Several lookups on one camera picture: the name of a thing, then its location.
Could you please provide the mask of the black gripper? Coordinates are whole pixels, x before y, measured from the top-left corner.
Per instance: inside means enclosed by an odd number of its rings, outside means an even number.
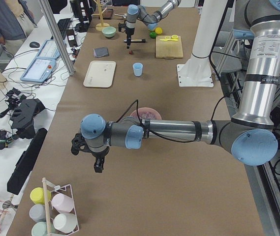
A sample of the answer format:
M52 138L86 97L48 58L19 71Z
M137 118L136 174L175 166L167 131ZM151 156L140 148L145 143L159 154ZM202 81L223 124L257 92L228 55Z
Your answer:
M130 48L131 37L134 35L135 23L128 22L128 21L125 21L123 24L118 23L118 31L123 32L123 29L124 29L124 32L126 33L127 37L128 37L127 40L126 40L127 48Z
M102 173L104 169L105 156L109 153L110 148L108 146L101 147L100 150L93 150L89 147L86 140L81 133L76 133L71 141L71 153L73 155L78 155L80 151L91 153L96 159L94 163L94 171L96 173Z

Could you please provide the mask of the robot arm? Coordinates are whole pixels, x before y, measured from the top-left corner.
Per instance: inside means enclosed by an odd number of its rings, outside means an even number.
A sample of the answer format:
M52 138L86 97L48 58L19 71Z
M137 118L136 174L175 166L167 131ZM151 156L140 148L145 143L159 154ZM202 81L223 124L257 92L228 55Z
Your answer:
M272 160L278 151L270 114L280 82L280 0L238 0L235 14L235 38L248 37L253 43L240 104L230 120L154 120L122 115L113 122L89 114L72 140L72 154L92 154L94 170L101 173L111 146L139 149L143 139L153 136L177 143L216 145L249 166Z
M159 21L167 17L169 12L177 8L181 0L168 0L159 10L150 15L143 5L130 4L127 9L126 20L123 24L118 24L119 32L125 29L126 33L126 48L130 49L131 37L134 35L136 21L143 22L149 30L154 30Z

